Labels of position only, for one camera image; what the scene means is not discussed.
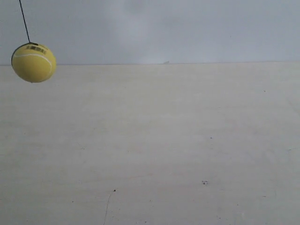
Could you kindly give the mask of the yellow tennis ball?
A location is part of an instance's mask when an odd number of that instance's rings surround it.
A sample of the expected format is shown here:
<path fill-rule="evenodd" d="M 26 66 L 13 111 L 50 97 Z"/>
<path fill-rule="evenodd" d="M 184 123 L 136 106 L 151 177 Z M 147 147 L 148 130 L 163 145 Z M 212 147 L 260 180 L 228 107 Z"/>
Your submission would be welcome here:
<path fill-rule="evenodd" d="M 11 66 L 21 79 L 40 83 L 50 79 L 57 64 L 54 54 L 47 46 L 26 43 L 12 53 Z"/>

